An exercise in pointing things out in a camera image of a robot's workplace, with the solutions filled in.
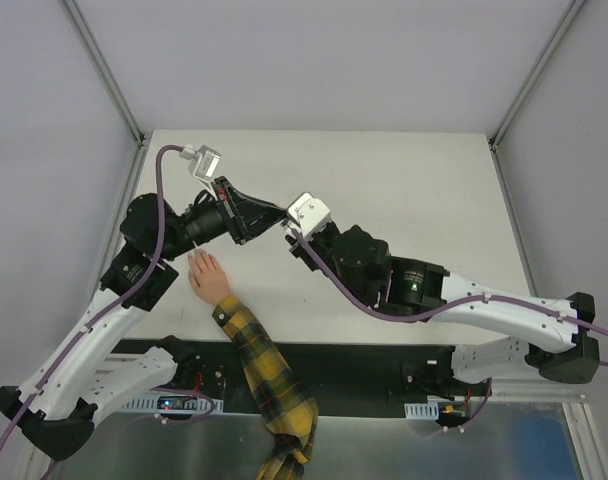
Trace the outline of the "yellow plaid sleeve forearm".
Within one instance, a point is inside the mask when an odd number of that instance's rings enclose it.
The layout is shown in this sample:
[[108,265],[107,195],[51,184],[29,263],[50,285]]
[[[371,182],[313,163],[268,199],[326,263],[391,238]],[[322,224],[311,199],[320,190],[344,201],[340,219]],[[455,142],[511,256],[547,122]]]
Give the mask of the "yellow plaid sleeve forearm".
[[260,321],[237,297],[222,300],[213,319],[240,358],[251,396],[274,444],[259,479],[301,479],[312,460],[317,402]]

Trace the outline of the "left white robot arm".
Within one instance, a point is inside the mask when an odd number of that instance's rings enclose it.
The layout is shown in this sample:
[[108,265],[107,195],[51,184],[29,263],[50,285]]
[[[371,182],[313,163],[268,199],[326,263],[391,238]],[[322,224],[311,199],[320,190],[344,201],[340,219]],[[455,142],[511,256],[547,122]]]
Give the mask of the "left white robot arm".
[[146,391],[193,388],[196,353],[173,335],[156,341],[122,374],[102,380],[96,371],[178,278],[172,260],[224,234],[243,245],[286,216],[286,209],[241,193],[225,177],[212,181],[181,215],[158,193],[135,198],[120,225],[125,243],[86,313],[30,379],[0,387],[0,412],[34,447],[61,462],[106,417]]

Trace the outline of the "mannequin hand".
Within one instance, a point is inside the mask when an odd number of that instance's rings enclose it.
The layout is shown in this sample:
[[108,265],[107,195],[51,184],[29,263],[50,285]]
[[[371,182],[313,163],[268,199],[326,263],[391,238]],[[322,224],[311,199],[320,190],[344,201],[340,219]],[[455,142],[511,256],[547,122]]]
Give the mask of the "mannequin hand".
[[228,278],[217,260],[198,249],[188,256],[189,282],[198,298],[215,307],[232,294]]

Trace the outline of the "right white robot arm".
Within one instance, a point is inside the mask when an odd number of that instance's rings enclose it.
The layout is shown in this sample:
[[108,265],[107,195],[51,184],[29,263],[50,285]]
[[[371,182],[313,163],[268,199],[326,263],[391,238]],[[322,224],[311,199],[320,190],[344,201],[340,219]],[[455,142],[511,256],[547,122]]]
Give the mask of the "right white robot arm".
[[445,267],[391,255],[388,244],[358,226],[340,231],[332,222],[311,236],[284,224],[291,254],[321,271],[356,308],[399,324],[467,325],[500,334],[478,345],[457,342],[449,361],[434,369],[436,387],[457,394],[494,377],[539,377],[582,385],[595,376],[599,343],[589,334],[594,298],[513,295]]

